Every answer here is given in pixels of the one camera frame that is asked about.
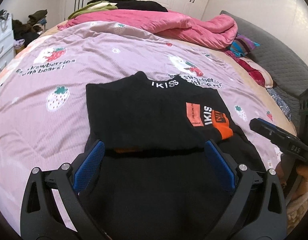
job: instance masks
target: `silver bolt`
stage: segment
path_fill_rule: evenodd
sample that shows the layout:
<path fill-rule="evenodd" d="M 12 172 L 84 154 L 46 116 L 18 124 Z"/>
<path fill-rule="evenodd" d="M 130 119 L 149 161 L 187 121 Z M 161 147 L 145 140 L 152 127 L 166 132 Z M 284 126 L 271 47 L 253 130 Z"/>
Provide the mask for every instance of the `silver bolt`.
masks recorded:
<path fill-rule="evenodd" d="M 239 169 L 241 171 L 246 171 L 247 170 L 247 166 L 245 164 L 241 164 L 241 165 L 239 165 Z"/>
<path fill-rule="evenodd" d="M 275 171 L 274 169 L 269 169 L 268 171 L 269 171 L 269 173 L 272 174 L 272 175 L 275 175 L 275 174 L 276 174 L 276 171 Z"/>
<path fill-rule="evenodd" d="M 64 164 L 62 165 L 62 170 L 66 171 L 66 170 L 69 169 L 69 167 L 70 167 L 70 165 L 69 165 L 68 163 L 64 163 Z"/>
<path fill-rule="evenodd" d="M 34 168 L 33 170 L 32 170 L 32 173 L 33 174 L 36 174 L 36 173 L 38 173 L 39 172 L 39 168 Z"/>

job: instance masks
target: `bed headboard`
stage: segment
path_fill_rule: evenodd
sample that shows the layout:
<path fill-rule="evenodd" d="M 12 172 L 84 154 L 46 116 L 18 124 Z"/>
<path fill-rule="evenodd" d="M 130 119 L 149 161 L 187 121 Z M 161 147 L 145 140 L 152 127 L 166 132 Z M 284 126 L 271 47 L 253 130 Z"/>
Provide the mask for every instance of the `bed headboard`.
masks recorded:
<path fill-rule="evenodd" d="M 283 42 L 256 25 L 226 11 L 238 25 L 238 32 L 260 44 L 247 56 L 266 69 L 277 83 L 274 88 L 287 103 L 292 113 L 292 122 L 299 127 L 298 96 L 308 88 L 308 66 Z"/>

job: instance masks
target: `colorful pillow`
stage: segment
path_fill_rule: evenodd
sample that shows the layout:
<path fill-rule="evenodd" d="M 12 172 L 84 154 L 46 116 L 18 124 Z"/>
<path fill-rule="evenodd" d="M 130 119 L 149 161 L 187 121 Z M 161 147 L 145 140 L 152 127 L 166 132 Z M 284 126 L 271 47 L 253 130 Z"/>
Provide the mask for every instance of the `colorful pillow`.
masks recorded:
<path fill-rule="evenodd" d="M 228 46 L 228 49 L 230 49 L 236 57 L 244 57 L 258 46 L 258 43 L 238 33 L 233 43 Z"/>

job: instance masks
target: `pink comforter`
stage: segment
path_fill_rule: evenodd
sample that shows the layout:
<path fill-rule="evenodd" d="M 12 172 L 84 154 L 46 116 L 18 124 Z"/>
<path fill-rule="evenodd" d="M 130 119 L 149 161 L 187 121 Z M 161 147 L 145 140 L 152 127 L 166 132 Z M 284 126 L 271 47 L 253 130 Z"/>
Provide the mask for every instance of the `pink comforter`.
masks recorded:
<path fill-rule="evenodd" d="M 225 14 L 202 22 L 172 11 L 153 12 L 121 9 L 83 14 L 69 20 L 65 25 L 59 25 L 58 29 L 64 30 L 92 21 L 118 22 L 211 49 L 226 48 L 233 42 L 238 29 L 234 19 Z"/>

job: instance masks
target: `white wall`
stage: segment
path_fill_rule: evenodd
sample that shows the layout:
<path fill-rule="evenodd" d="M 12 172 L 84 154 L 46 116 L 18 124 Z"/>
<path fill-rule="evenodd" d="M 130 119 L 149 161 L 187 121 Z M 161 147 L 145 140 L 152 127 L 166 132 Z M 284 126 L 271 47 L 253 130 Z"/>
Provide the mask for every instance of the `white wall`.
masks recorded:
<path fill-rule="evenodd" d="M 5 9 L 13 14 L 14 20 L 22 23 L 28 21 L 28 16 L 38 10 L 47 9 L 47 28 L 52 28 L 61 22 L 60 0 L 4 0 L 0 10 Z"/>
<path fill-rule="evenodd" d="M 209 0 L 202 20 L 228 11 L 266 30 L 308 65 L 308 6 L 304 0 Z"/>

